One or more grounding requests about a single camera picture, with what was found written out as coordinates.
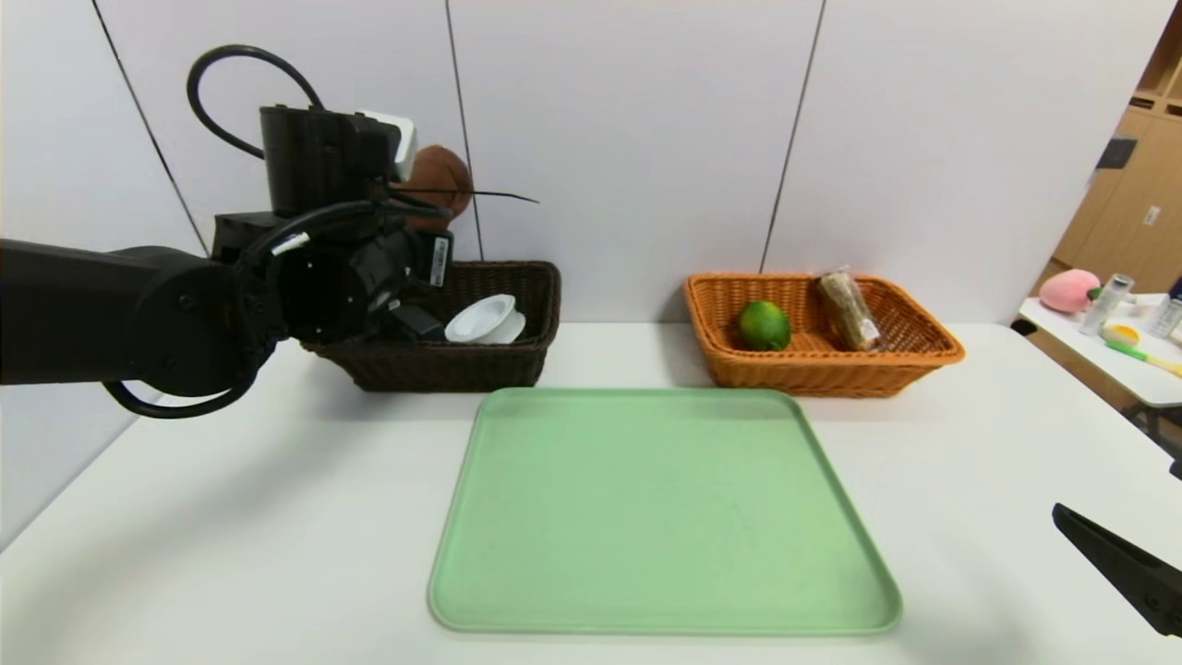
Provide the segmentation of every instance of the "black cable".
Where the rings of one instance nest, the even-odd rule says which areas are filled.
[[[188,406],[158,406],[151,403],[145,403],[131,395],[131,391],[129,391],[128,387],[121,382],[103,382],[103,387],[106,389],[106,392],[115,398],[115,402],[118,403],[119,406],[131,413],[135,413],[136,416],[175,420],[178,418],[206,416],[236,403],[239,398],[245,396],[246,392],[251,390],[251,386],[254,384],[254,377],[255,374],[252,372],[240,384],[216,398]]]
[[[291,237],[292,235],[306,233],[317,226],[342,216],[371,211],[378,208],[387,208],[410,216],[431,216],[440,219],[452,217],[452,210],[447,208],[423,203],[422,201],[410,196],[405,196],[405,198],[417,201],[418,204],[426,207],[418,207],[417,204],[398,206],[388,201],[346,201],[344,203],[332,203],[331,206],[316,208],[314,210],[309,210],[301,215],[294,216],[282,224],[264,233],[254,242],[251,242],[251,245],[243,249],[241,254],[239,254],[238,261],[234,263],[234,272],[239,276],[245,275],[247,270],[254,269],[261,265],[261,259],[265,257],[265,255],[269,253],[271,249],[275,248],[281,241]]]
[[[251,145],[246,141],[242,141],[238,136],[226,131],[221,128],[209,113],[206,112],[204,106],[201,105],[201,77],[204,76],[206,70],[209,65],[216,63],[217,60],[223,60],[226,58],[254,58],[256,60],[262,60],[269,63],[284,71],[287,76],[300,86],[300,90],[307,94],[309,100],[312,102],[314,109],[323,110],[324,104],[320,102],[320,97],[317,96],[316,90],[312,90],[312,84],[304,78],[304,74],[299,73],[296,67],[291,66],[287,60],[275,56],[269,51],[264,51],[258,46],[247,46],[245,44],[227,44],[226,46],[219,46],[212,51],[207,51],[197,61],[193,63],[193,67],[189,69],[189,80],[186,84],[186,91],[189,94],[189,107],[193,109],[193,113],[197,116],[201,124],[206,125],[206,129],[212,131],[214,136],[221,138],[222,141],[229,143],[230,145],[254,155],[255,157],[262,158],[262,150]]]

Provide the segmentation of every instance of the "green lime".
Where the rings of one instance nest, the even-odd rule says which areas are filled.
[[[739,313],[739,331],[753,352],[782,352],[792,341],[792,322],[767,300],[747,302]]]

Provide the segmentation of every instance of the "white label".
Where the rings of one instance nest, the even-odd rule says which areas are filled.
[[[447,270],[447,237],[435,239],[435,255],[431,256],[431,286],[443,285],[443,273]]]
[[[862,339],[866,343],[873,343],[878,339],[878,326],[869,318],[862,319]]]

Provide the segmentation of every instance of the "white wall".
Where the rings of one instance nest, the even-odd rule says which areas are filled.
[[[1174,0],[829,0],[767,270],[851,263],[1011,319]]]
[[[87,0],[5,0],[5,237],[201,253]],[[132,420],[95,385],[6,386],[0,548]]]
[[[366,109],[415,120],[418,144],[465,155],[443,0],[99,0],[111,39],[189,210],[207,242],[215,213],[269,209],[266,169],[209,133],[189,110],[184,83],[201,53],[249,44],[288,60],[332,110]],[[281,71],[235,58],[201,86],[209,115],[260,145],[259,106],[305,106]],[[452,222],[456,256],[479,257],[475,216]]]
[[[553,260],[563,318],[682,318],[756,272],[820,0],[452,0],[487,259]]]

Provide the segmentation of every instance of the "white bowl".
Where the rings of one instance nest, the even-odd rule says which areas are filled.
[[[525,330],[525,314],[515,306],[508,293],[476,300],[448,321],[443,337],[466,345],[508,345]]]

